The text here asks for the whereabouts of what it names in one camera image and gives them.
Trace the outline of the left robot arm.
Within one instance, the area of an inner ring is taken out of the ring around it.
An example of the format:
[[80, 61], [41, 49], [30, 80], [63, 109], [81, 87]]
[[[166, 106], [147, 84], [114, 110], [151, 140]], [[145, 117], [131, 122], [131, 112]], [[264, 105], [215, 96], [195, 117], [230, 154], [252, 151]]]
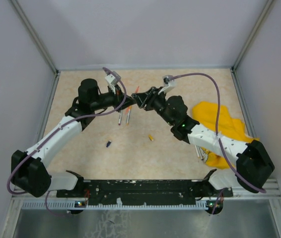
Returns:
[[122, 81], [113, 74], [105, 77], [108, 91], [101, 93], [95, 79], [85, 79], [78, 88], [78, 96], [65, 112], [61, 121], [36, 144], [26, 151], [17, 150], [11, 157], [11, 174], [7, 190], [16, 195], [11, 184], [21, 188], [19, 194], [29, 193], [40, 197], [48, 191], [67, 190], [75, 197], [81, 196], [85, 185], [74, 172], [48, 173], [47, 168], [58, 152], [75, 136], [83, 132], [96, 118], [108, 115], [106, 109], [119, 112], [134, 102], [127, 95]]

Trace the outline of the white yellow marker pen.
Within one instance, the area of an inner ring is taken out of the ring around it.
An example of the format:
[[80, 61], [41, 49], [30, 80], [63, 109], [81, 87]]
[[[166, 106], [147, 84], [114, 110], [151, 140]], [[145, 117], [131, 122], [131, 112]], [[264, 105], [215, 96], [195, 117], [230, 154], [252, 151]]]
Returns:
[[131, 109], [132, 109], [132, 107], [130, 106], [127, 110], [126, 125], [129, 125]]

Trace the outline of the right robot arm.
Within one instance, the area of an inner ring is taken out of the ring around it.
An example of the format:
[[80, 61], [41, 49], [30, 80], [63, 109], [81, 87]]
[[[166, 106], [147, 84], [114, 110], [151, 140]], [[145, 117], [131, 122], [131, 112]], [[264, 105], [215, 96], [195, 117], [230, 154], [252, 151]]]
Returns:
[[263, 186], [275, 167], [260, 141], [243, 142], [208, 129], [187, 114], [188, 108], [181, 96], [167, 98], [158, 88], [133, 93], [132, 98], [139, 108], [154, 110], [160, 115], [178, 140], [205, 148], [225, 159], [229, 168], [216, 170], [203, 184], [207, 195], [215, 196], [221, 189], [239, 185], [252, 193], [266, 192]]

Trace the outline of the white purple marker pen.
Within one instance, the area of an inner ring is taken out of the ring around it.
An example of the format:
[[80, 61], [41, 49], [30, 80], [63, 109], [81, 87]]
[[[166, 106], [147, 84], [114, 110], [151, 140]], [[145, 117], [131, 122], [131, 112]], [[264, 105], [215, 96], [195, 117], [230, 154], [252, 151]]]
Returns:
[[123, 116], [123, 111], [120, 111], [119, 119], [118, 119], [118, 125], [121, 125], [121, 123], [122, 123], [122, 116]]

